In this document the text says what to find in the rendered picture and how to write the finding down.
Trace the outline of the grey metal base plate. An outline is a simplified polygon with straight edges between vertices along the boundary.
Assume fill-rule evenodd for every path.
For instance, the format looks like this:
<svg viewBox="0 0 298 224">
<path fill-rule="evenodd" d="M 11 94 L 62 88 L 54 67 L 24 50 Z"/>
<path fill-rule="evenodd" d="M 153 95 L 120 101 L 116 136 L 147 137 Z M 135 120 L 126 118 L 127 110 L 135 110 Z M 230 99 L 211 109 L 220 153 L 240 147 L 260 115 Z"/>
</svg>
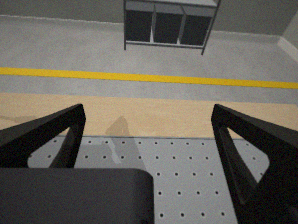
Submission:
<svg viewBox="0 0 298 224">
<path fill-rule="evenodd" d="M 48 168 L 66 135 L 34 151 L 29 168 Z M 264 152 L 232 138 L 257 183 Z M 237 224 L 215 138 L 83 135 L 74 168 L 137 168 L 154 180 L 155 224 Z"/>
</svg>

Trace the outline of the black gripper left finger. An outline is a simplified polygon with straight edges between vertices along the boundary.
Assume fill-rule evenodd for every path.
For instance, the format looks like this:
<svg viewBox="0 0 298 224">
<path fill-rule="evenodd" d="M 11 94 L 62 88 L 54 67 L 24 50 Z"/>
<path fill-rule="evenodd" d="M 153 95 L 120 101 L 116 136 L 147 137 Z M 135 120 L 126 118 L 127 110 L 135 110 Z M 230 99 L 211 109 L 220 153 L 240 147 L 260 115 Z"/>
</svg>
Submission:
<svg viewBox="0 0 298 224">
<path fill-rule="evenodd" d="M 0 168 L 29 168 L 31 153 L 69 128 L 49 168 L 74 168 L 86 116 L 83 104 L 0 130 Z"/>
</svg>

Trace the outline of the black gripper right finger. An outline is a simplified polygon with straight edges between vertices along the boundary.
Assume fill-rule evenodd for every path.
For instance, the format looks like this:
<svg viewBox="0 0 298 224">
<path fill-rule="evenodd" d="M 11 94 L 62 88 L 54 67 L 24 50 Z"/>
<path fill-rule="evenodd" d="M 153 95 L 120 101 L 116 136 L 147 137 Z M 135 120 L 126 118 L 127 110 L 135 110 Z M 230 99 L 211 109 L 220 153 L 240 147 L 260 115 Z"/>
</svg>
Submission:
<svg viewBox="0 0 298 224">
<path fill-rule="evenodd" d="M 220 104 L 211 123 L 238 224 L 270 224 L 285 206 L 298 203 L 298 131 Z M 258 183 L 227 127 L 268 156 Z"/>
</svg>

